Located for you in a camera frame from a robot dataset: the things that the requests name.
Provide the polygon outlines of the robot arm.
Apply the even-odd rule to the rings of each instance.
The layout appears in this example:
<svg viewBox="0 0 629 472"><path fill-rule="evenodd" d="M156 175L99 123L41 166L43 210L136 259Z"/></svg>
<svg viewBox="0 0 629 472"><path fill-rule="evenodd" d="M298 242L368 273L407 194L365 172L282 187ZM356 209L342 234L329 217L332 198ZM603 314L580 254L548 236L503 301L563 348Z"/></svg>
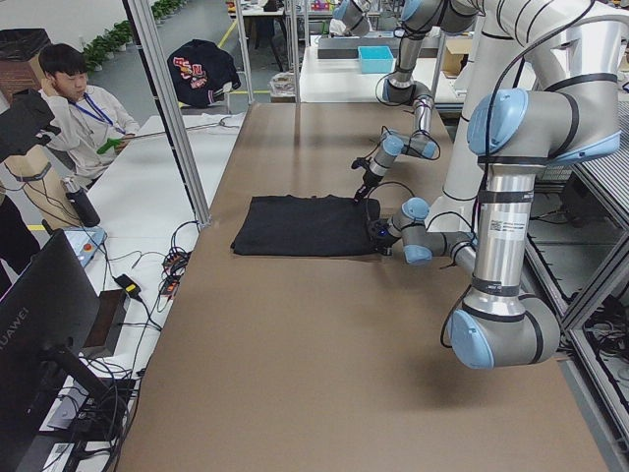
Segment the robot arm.
<svg viewBox="0 0 629 472"><path fill-rule="evenodd" d="M617 105L615 74L598 72L542 90L502 88L474 109L467 142L484 171L473 205L478 226L441 238L452 256L475 251L471 285L444 323L465 366L537 364L556 351L555 315L520 289L535 181L547 166L616 152Z"/></svg>
<svg viewBox="0 0 629 472"><path fill-rule="evenodd" d="M616 72L628 14L598 1L408 1L383 102L429 103L413 78L424 38L475 22L472 78L433 212L529 202L543 168L604 157L620 144Z"/></svg>

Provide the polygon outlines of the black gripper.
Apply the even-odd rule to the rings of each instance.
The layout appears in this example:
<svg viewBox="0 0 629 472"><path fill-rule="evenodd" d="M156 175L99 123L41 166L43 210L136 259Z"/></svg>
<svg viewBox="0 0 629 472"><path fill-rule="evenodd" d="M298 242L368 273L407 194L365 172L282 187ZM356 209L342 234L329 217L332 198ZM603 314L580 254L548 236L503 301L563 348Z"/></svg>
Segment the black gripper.
<svg viewBox="0 0 629 472"><path fill-rule="evenodd" d="M381 180L381 176L376 174L371 169L372 161L366 157L357 157L351 164L351 168L356 170L363 168L365 170L363 174L363 185L356 191L353 197L353 203L357 205L364 197L369 193L369 190L374 188Z"/></svg>
<svg viewBox="0 0 629 472"><path fill-rule="evenodd" d="M368 235L373 249L380 254L391 254L392 247L396 243L396 237L389 231L390 224L386 218L370 221L368 223Z"/></svg>

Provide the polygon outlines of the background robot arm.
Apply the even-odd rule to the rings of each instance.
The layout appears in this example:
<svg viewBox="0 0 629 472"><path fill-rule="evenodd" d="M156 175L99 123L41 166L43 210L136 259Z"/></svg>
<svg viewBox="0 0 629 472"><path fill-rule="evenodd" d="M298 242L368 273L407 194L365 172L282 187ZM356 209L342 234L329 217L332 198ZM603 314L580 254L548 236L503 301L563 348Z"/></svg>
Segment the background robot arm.
<svg viewBox="0 0 629 472"><path fill-rule="evenodd" d="M332 19L340 23L342 35L364 36L371 30L370 9L370 1L344 0L334 9Z"/></svg>

